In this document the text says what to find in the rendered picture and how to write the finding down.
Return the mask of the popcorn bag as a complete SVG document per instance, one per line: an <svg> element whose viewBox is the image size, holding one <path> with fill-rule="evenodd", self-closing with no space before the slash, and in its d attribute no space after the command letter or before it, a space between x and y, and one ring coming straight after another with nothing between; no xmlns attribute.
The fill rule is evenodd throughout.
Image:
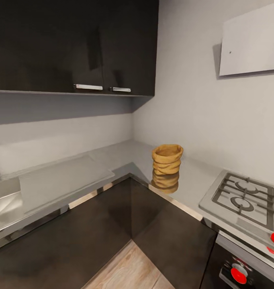
<svg viewBox="0 0 274 289"><path fill-rule="evenodd" d="M162 144L152 151L153 169L157 175L172 175L179 171L183 147Z"/></svg>

